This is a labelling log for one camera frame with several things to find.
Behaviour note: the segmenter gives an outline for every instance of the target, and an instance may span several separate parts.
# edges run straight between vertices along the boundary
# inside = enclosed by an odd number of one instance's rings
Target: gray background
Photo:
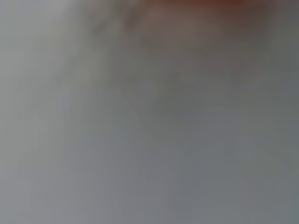
[[[0,1],[0,223],[298,223],[298,3],[170,60],[69,2]]]

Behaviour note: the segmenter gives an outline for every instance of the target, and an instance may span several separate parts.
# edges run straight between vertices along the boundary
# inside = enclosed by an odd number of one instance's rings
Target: gray wall
[[[298,223],[298,12],[170,59],[0,1],[0,223]]]

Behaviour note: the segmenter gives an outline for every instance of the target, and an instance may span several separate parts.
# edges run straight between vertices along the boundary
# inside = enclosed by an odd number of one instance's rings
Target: white surface
[[[0,223],[298,222],[298,4],[236,81],[56,2],[0,2]]]

